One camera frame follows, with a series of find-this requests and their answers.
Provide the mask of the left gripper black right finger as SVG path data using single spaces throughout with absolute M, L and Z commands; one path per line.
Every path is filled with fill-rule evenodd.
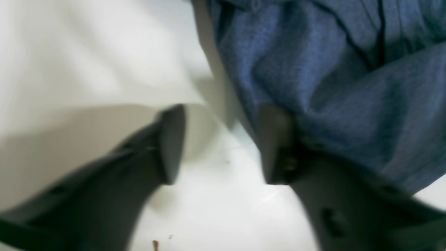
M 320 250 L 445 250 L 445 212 L 364 167 L 307 146 L 286 109 L 261 105 L 258 138 L 266 183 L 291 187 Z

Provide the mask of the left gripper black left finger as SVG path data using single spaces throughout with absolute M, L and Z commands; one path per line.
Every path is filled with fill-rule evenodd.
M 174 184 L 185 106 L 158 114 L 113 151 L 1 213 L 1 242 L 23 251 L 125 251 L 145 202 Z

